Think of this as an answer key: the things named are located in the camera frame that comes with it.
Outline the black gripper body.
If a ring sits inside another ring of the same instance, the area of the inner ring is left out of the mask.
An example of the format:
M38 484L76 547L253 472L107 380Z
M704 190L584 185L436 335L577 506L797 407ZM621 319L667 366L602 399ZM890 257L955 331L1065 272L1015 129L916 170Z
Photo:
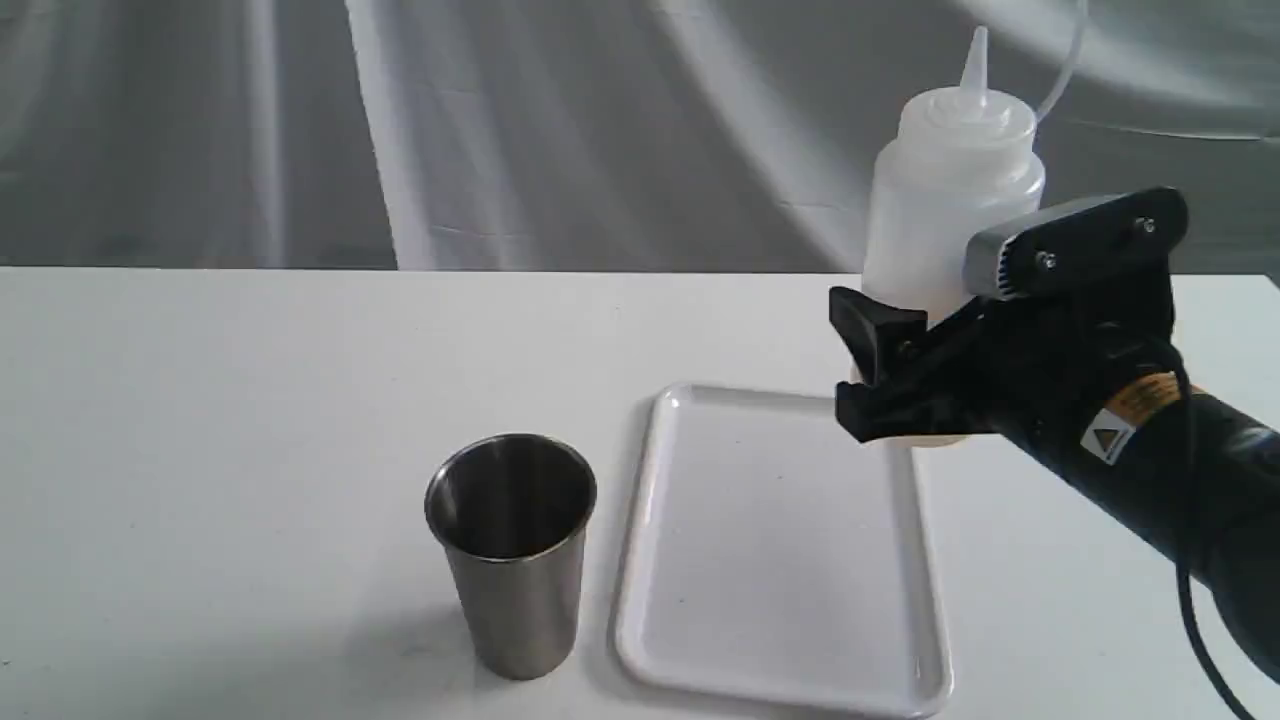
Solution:
M940 325L940 430L1004 436L1056 471L1187 466L1187 370L1165 270L972 299Z

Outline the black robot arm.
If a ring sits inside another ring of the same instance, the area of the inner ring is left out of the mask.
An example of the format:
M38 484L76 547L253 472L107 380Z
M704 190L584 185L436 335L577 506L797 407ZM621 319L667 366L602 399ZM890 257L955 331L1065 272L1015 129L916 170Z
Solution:
M828 309L858 370L835 391L851 437L1002 436L1174 564L1210 676L1192 582L1277 678L1277 432L1190 382L1167 275L973 299L937 325L840 286Z

